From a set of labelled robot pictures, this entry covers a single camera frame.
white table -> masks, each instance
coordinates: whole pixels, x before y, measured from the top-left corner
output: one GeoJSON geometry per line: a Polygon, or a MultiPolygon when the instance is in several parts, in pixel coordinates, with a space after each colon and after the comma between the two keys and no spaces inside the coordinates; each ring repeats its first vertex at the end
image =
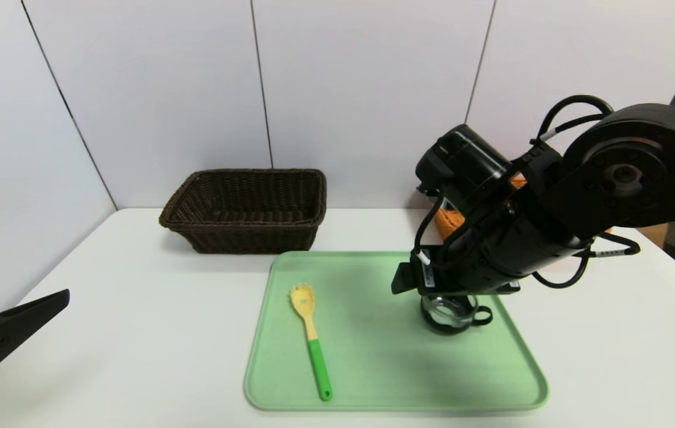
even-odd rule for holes
{"type": "MultiPolygon", "coordinates": [[[[274,257],[194,254],[158,216],[117,212],[27,296],[69,288],[71,304],[0,365],[0,428],[675,426],[675,262],[637,231],[616,228],[641,254],[591,260],[569,289],[526,279],[503,298],[548,378],[540,409],[278,414],[257,411],[242,393],[274,257]]],[[[408,250],[422,216],[331,209],[313,249],[408,250]]],[[[575,263],[544,273],[563,279],[575,263]]]]}

wicker basket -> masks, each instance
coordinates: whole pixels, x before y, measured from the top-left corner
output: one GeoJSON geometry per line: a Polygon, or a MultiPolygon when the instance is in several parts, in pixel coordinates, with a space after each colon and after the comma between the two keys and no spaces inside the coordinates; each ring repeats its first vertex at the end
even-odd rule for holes
{"type": "Polygon", "coordinates": [[[161,226],[204,254],[308,250],[327,210],[327,181],[313,169],[220,169],[191,175],[161,226]]]}

plastic tray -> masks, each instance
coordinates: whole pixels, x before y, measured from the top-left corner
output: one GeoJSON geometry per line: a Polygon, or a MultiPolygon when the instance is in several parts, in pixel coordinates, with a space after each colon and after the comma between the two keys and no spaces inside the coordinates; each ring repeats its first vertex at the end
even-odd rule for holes
{"type": "Polygon", "coordinates": [[[523,411],[548,387],[497,297],[494,319],[455,336],[434,333],[414,291],[392,295],[408,253],[290,252],[272,265],[245,395],[268,411],[523,411]],[[333,398],[319,399],[301,320],[289,290],[315,290],[316,328],[333,398]]]}

